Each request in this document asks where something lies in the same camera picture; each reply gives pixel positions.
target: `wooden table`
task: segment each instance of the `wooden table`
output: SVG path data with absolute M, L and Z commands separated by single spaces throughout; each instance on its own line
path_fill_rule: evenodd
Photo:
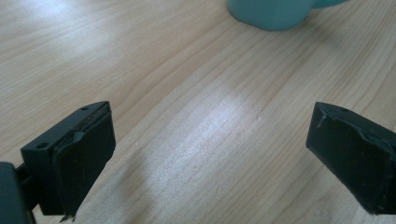
M 225 0 L 3 0 L 0 160 L 108 100 L 117 148 L 76 223 L 395 223 L 304 145 L 316 101 L 396 131 L 395 12 L 353 0 L 270 33 Z

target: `teal mug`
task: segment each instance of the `teal mug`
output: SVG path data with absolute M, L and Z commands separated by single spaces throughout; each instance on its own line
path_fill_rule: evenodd
M 239 21 L 263 30 L 287 30 L 302 22 L 312 8 L 332 7 L 347 0 L 227 0 Z

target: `screw hole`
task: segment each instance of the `screw hole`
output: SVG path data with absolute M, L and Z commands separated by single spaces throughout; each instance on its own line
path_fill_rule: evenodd
M 36 146 L 36 148 L 43 148 L 43 147 L 47 147 L 49 145 L 49 143 L 40 143 Z

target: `wood grain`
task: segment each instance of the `wood grain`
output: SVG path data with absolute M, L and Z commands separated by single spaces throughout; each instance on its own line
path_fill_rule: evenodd
M 350 1 L 270 33 L 224 0 L 3 0 L 0 159 L 109 100 L 117 149 L 76 223 L 395 223 L 304 146 L 316 101 L 396 131 L 395 11 Z

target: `light wood surface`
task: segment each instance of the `light wood surface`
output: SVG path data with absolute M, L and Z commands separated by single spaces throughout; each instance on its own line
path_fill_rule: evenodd
M 225 0 L 2 0 L 0 23 L 1 161 L 21 164 L 79 107 L 112 105 L 117 148 L 75 223 L 396 222 L 304 146 L 316 101 L 396 131 L 394 0 L 279 33 Z

